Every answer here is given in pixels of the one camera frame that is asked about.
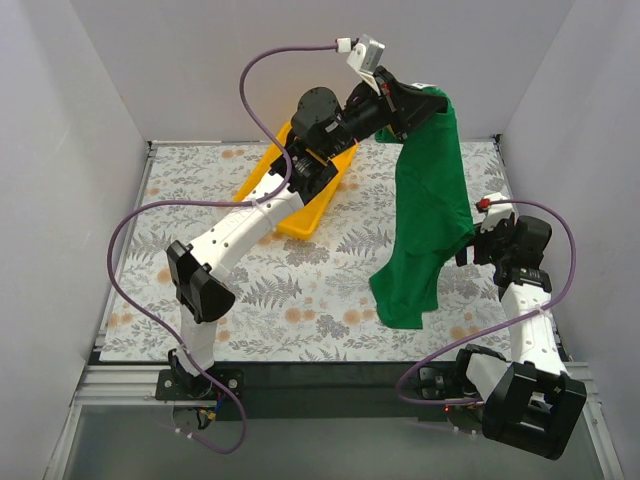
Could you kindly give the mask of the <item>green t-shirt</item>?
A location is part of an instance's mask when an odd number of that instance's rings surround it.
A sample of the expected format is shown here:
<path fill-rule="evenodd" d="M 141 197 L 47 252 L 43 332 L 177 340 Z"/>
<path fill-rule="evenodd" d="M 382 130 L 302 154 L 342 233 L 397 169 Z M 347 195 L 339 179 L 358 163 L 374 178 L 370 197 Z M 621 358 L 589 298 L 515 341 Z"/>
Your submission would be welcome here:
<path fill-rule="evenodd" d="M 389 261 L 369 279 L 380 321 L 420 329 L 438 308 L 444 264 L 473 234 L 453 103 L 402 143 L 395 167 L 395 240 Z"/>

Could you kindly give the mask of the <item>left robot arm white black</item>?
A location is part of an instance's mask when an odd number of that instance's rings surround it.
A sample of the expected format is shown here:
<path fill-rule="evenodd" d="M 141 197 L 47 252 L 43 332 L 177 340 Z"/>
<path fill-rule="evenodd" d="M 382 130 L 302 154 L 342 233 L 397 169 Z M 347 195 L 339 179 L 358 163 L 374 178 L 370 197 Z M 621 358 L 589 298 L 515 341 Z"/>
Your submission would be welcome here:
<path fill-rule="evenodd" d="M 340 177 L 339 155 L 385 127 L 404 141 L 446 105 L 443 96 L 401 83 L 383 67 L 361 81 L 344 104 L 326 87 L 308 90 L 292 116 L 284 153 L 252 188 L 248 206 L 232 209 L 190 242 L 167 248 L 184 341 L 171 352 L 170 364 L 188 398 L 200 400 L 212 390 L 207 369 L 214 364 L 217 322 L 235 302 L 224 282 L 238 261 L 281 221 L 309 205 L 328 203 Z"/>

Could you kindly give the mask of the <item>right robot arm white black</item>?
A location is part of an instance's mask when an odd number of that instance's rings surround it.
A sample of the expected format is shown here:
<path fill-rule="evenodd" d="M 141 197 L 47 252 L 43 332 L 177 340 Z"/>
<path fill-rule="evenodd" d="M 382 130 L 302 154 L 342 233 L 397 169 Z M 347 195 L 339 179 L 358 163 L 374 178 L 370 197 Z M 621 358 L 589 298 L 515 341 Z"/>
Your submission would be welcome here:
<path fill-rule="evenodd" d="M 469 344 L 452 373 L 454 389 L 478 395 L 484 407 L 483 435 L 491 440 L 557 460 L 564 453 L 587 399 L 558 351 L 553 316 L 547 309 L 552 285 L 541 270 L 551 226 L 518 216 L 508 204 L 479 206 L 484 218 L 470 244 L 474 263 L 495 268 L 494 284 L 512 325 L 511 357 Z"/>

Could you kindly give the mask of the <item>yellow plastic bin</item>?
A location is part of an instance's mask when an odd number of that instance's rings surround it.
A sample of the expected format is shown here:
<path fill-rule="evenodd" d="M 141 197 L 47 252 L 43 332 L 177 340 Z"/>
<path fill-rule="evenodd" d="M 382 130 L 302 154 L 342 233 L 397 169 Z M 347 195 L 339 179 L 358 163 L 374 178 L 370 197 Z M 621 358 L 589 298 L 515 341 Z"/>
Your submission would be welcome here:
<path fill-rule="evenodd" d="M 338 185 L 349 169 L 357 149 L 358 144 L 332 159 L 332 163 L 338 170 L 337 175 L 301 210 L 283 219 L 275 227 L 278 232 L 299 240 L 309 240 L 312 237 L 321 217 L 338 189 Z M 246 196 L 251 195 L 259 181 L 269 171 L 271 163 L 275 161 L 279 155 L 280 150 L 274 144 L 271 144 L 239 192 L 235 195 L 235 202 L 240 202 Z"/>

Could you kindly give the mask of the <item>floral patterned table mat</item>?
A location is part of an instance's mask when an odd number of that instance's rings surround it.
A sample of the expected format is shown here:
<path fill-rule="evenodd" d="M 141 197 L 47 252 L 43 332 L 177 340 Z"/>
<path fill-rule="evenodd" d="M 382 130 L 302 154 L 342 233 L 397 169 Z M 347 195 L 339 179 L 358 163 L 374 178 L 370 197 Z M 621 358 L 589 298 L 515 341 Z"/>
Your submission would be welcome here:
<path fill-rule="evenodd" d="M 103 362 L 163 362 L 175 346 L 179 304 L 165 250 L 201 235 L 220 209 L 182 200 L 233 197 L 264 154 L 256 145 L 162 145 L 151 152 L 118 293 L 106 318 Z M 236 265 L 228 286 L 236 301 L 220 319 L 217 361 L 412 361 L 474 335 L 510 351 L 491 266 L 448 262 L 438 283 L 438 308 L 418 330 L 384 326 L 369 288 L 389 259 L 395 231 L 394 170 L 400 149 L 361 144 L 312 237 L 270 232 Z"/>

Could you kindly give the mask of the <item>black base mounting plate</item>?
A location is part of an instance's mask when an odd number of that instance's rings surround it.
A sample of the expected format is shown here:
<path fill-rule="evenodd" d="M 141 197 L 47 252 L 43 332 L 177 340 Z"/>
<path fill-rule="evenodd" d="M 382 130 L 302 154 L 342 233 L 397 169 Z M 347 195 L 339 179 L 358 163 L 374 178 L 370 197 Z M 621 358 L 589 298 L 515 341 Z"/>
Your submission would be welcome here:
<path fill-rule="evenodd" d="M 409 377 L 403 394 L 439 403 L 412 405 L 395 391 L 411 366 L 410 362 L 218 362 L 208 373 L 239 397 L 250 419 L 445 420 L 452 401 L 471 384 L 455 377 L 454 362 L 434 361 Z"/>

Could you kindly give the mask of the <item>aluminium frame rail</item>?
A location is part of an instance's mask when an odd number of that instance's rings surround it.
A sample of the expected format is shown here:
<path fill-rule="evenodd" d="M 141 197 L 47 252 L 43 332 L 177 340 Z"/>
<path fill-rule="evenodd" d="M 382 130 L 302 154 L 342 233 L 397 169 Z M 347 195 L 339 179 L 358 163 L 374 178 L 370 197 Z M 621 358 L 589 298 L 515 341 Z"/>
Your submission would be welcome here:
<path fill-rule="evenodd" d="M 162 365 L 89 365 L 80 378 L 73 402 L 82 406 L 140 406 L 155 399 Z"/>

